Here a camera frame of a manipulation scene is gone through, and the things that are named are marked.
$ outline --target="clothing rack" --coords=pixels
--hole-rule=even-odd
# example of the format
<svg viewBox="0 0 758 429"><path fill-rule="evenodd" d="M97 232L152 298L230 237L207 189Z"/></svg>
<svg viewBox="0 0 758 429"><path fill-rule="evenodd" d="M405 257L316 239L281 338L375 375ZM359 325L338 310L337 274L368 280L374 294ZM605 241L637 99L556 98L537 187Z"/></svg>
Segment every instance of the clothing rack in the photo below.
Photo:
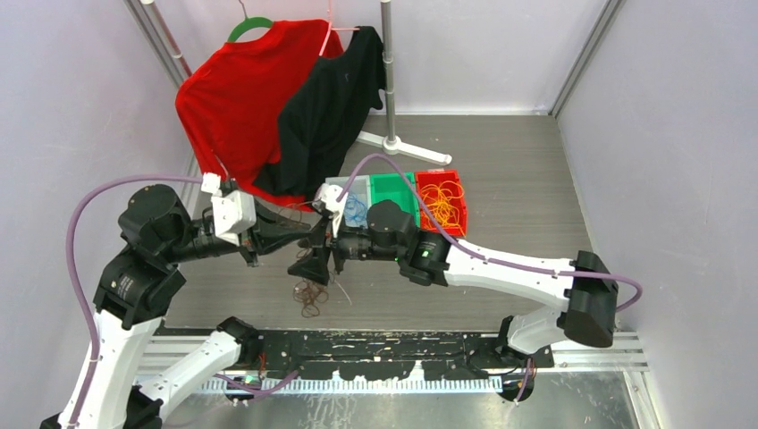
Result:
<svg viewBox="0 0 758 429"><path fill-rule="evenodd" d="M387 136L377 136L369 132L361 131L356 139L374 147L380 147L390 155L405 155L421 159L429 163L447 165L452 161L452 156L434 152L419 146L409 145L400 139L395 129L395 81L394 59L392 57L392 0L380 0L382 6L382 33L384 43L384 69L387 75L387 89L384 92L384 105L387 111ZM191 74L192 70L187 64L187 59L179 49L179 45L173 38L166 22L158 10L155 0L124 0L130 8L135 20L142 28L147 40L156 51L164 68L171 76L177 88Z"/></svg>

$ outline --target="storage bin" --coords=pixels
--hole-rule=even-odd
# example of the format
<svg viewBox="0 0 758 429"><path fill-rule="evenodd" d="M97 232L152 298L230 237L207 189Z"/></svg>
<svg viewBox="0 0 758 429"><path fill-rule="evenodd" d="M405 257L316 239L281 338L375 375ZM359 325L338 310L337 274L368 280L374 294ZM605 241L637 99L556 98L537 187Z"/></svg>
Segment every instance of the storage bin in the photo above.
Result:
<svg viewBox="0 0 758 429"><path fill-rule="evenodd" d="M433 171L433 172L416 172L416 191L418 192L418 195L420 195L422 198L424 197L422 195L421 189L424 188L424 186L427 185L441 185L442 189L447 189L452 193L453 197L460 197L461 196L461 190L462 188L460 186L456 186L455 183L458 183L460 185L460 177L458 176L458 172L456 170L445 170L445 171ZM434 202L433 199L430 198L429 201L424 201L424 204L429 204ZM447 233L449 233L453 237L465 237L466 236L466 224L468 221L468 210L466 209L466 201L464 201L463 198L453 198L450 200L451 205L455 206L459 210L459 225L458 226L451 226L444 228ZM437 231L437 229L432 225L432 222L429 220L429 217L426 216L426 213L424 213L424 210L419 210L421 212L421 228L428 230L428 231Z"/></svg>
<svg viewBox="0 0 758 429"><path fill-rule="evenodd" d="M347 177L326 178L326 183L342 188L347 182ZM352 227L367 226L366 214L371 206L371 182L368 176L356 176L345 198L348 198L345 204L345 224Z"/></svg>
<svg viewBox="0 0 758 429"><path fill-rule="evenodd" d="M406 172L406 177L411 186L416 186L416 179L412 172ZM418 212L418 202L413 192L408 189L399 174L392 172L389 174L372 174L371 176L371 201L378 203L385 199L394 201L405 212L408 212L416 219L416 225L421 225L421 214Z"/></svg>

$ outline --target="metal pole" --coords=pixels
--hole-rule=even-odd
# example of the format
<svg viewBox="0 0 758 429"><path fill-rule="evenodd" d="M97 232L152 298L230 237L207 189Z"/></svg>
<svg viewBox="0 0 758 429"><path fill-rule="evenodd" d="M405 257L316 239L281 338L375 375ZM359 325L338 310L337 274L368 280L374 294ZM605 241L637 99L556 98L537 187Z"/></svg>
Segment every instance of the metal pole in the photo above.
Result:
<svg viewBox="0 0 758 429"><path fill-rule="evenodd" d="M142 4L146 6L145 12L147 13L147 17L151 22L154 23L154 25L156 25L159 36L164 41L165 45L169 48L169 55L171 58L173 58L174 61L179 63L180 70L183 74L182 78L186 80L189 76L192 75L192 70L187 64L187 60L184 58L184 55L181 54L179 45L176 44L176 40L174 40L171 31L168 29L163 15L161 15L161 11L158 10L158 6L156 6L155 0L142 0Z"/></svg>
<svg viewBox="0 0 758 429"><path fill-rule="evenodd" d="M579 57L574 62L571 68L571 72L568 74L566 81L563 83L563 88L560 89L558 98L555 100L550 115L558 119L560 112L563 111L563 107L571 97L571 93L574 92L574 88L577 86L579 79L585 72L587 65L592 60L594 53L600 46L605 33L611 27L613 20L616 19L616 15L619 13L621 6L626 0L607 0L605 6L602 8L600 16L597 18L597 22L594 24L593 30L590 33L590 37L582 47L582 52L579 53Z"/></svg>
<svg viewBox="0 0 758 429"><path fill-rule="evenodd" d="M169 78L171 78L173 84L178 88L184 81L184 78L182 77L183 73L171 57L168 47L166 47L164 41L161 39L160 35L158 35L156 26L153 25L153 22L145 11L145 5L143 5L140 0L123 0L123 2L134 16L134 21L137 22L139 29L142 30L147 42L152 46L158 60L163 65L166 73L168 73Z"/></svg>
<svg viewBox="0 0 758 429"><path fill-rule="evenodd" d="M382 0L382 34L384 38L384 69L387 74L387 89L384 91L384 104L387 108L387 143L395 143L395 79L392 75L392 11L391 0Z"/></svg>

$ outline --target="rubber band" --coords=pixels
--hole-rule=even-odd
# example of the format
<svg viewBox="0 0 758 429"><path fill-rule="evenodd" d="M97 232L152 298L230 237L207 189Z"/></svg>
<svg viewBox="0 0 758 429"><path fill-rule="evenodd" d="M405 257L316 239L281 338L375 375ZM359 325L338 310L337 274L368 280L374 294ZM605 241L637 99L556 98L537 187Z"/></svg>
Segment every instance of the rubber band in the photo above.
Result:
<svg viewBox="0 0 758 429"><path fill-rule="evenodd" d="M366 203L358 199L352 192L348 193L348 200L345 202L345 223L352 223L348 226L366 225L367 213Z"/></svg>
<svg viewBox="0 0 758 429"><path fill-rule="evenodd" d="M444 186L447 184L458 188L458 195L455 195L456 192L450 187ZM460 186L460 183L456 181L444 181L439 184L429 184L422 187L419 193L426 207L432 212L434 219L443 228L458 227L461 230L463 229L460 224L460 210L451 203L452 200L463 198L464 190Z"/></svg>

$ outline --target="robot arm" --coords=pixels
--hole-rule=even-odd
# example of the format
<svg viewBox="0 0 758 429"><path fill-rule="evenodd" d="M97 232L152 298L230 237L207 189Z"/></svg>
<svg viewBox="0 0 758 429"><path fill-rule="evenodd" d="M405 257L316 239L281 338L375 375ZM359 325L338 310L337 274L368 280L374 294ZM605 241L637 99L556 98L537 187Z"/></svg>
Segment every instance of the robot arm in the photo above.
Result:
<svg viewBox="0 0 758 429"><path fill-rule="evenodd" d="M453 245L441 234L422 231L413 217L391 201L371 206L367 228L342 221L341 188L324 186L314 208L322 219L313 227L282 218L255 199L206 177L213 215L191 221L173 189L148 186L132 196L119 217L124 250L104 269L94 299L101 356L79 416L81 428L159 428L200 384L234 364L254 364L262 340L252 326L236 318L220 324L203 345L154 379L132 386L150 337L173 296L185 283L178 264L240 253L250 266L297 241L310 252L288 273L327 284L327 263L337 272L347 260L396 261L400 274L429 286L475 286L526 297L544 304L529 315L503 319L495 348L504 357L524 361L540 348L567 338L591 347L609 347L615 319L615 282L528 273L487 263L490 259L541 266L554 272L607 273L600 258L579 252L576 259L541 259L480 248L464 240ZM484 260L461 250L475 249ZM69 427L75 401L89 366L82 366L71 400L43 428Z"/></svg>
<svg viewBox="0 0 758 429"><path fill-rule="evenodd" d="M231 317L178 364L132 386L150 338L186 282L179 263L240 253L255 266L258 255L309 234L310 225L273 214L252 196L231 188L217 187L213 205L213 215L191 221L172 188L153 185L135 193L119 217L127 245L103 270L95 294L101 352L78 427L161 427L161 421L213 374L257 359L262 347L258 331ZM71 400L41 427L68 427L88 367L86 358Z"/></svg>
<svg viewBox="0 0 758 429"><path fill-rule="evenodd" d="M459 246L484 256L474 258L441 234L420 230L413 217L391 201L369 208L366 228L350 228L340 222L335 230L334 219L341 219L341 215L329 207L340 210L331 199L341 189L334 185L329 188L337 189L320 191L321 200L314 204L324 218L308 240L300 242L311 251L291 266L288 273L326 284L329 278L326 263L330 256L337 273L343 270L346 260L394 260L400 266L400 275L417 284L481 287L543 303L545 307L534 313L503 320L498 337L503 353L524 359L540 348L566 339L590 347L611 346L619 290L615 282L530 273L487 262L507 260L555 273L607 273L594 253L580 251L575 259L524 257L458 240Z"/></svg>

